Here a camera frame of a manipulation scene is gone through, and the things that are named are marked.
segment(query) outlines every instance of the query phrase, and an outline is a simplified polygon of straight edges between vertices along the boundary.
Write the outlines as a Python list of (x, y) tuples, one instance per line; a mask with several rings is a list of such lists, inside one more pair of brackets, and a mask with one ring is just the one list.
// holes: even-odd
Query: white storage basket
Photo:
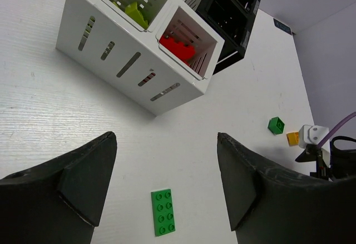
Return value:
[[(133, 2), (147, 29), (126, 15)], [(159, 43), (163, 35), (195, 47), (188, 65)], [(57, 40), (59, 50), (154, 114), (206, 92), (223, 44), (182, 0), (66, 0)]]

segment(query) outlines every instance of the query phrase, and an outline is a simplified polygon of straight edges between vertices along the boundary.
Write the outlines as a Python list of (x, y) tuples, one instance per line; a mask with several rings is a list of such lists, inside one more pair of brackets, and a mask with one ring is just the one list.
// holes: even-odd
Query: black plastic crate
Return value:
[(214, 74), (245, 57), (261, 0), (186, 0), (225, 40)]

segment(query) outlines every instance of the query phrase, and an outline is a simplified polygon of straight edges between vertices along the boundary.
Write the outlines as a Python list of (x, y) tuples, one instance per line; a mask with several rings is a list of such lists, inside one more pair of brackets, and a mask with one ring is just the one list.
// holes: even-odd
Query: green lego brick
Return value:
[(156, 237), (176, 231), (170, 189), (151, 192)]
[(284, 130), (284, 122), (279, 117), (274, 117), (269, 120), (268, 129), (275, 134), (280, 135)]

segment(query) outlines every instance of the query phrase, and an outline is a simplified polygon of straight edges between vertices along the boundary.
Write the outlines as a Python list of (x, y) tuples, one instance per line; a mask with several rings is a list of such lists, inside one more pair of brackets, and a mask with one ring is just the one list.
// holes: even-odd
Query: purple cable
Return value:
[(351, 113), (349, 116), (346, 116), (344, 119), (342, 119), (320, 142), (317, 144), (317, 148), (321, 148), (332, 136), (335, 134), (341, 126), (346, 124), (348, 121), (350, 121), (352, 118), (356, 116), (356, 112)]

